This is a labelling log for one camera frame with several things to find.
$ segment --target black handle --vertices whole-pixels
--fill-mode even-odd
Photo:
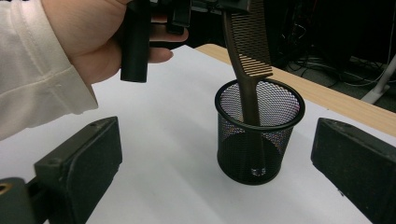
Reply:
[[[134,0],[129,3],[124,18],[121,80],[147,81],[150,25],[150,1]]]

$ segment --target comb teeth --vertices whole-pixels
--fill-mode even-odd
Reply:
[[[251,0],[250,8],[249,13],[231,14],[232,44],[246,75],[268,77],[272,75],[272,67],[263,0]]]

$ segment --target black device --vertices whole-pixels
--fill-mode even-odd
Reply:
[[[350,125],[319,119],[311,160],[373,223],[396,223],[396,147]]]
[[[249,12],[250,0],[134,0],[128,4],[122,44],[121,80],[146,82],[149,58],[149,29],[151,12],[168,15],[166,30],[182,34],[190,26],[191,11],[213,12],[222,10]]]
[[[0,179],[0,223],[86,223],[121,162],[117,117],[87,125],[36,162],[29,183]]]

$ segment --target pencil holder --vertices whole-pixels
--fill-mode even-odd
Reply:
[[[293,127],[303,118],[304,100],[290,86],[272,79],[257,85],[261,126],[243,121],[239,87],[236,80],[225,84],[215,97],[219,113],[218,162],[221,170],[231,179],[247,185],[269,182],[278,174]],[[259,135],[260,153],[251,153]],[[264,160],[258,170],[253,164]]]

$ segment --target white sleeve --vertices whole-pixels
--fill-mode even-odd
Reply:
[[[0,1],[0,140],[97,108],[68,61],[40,0]]]

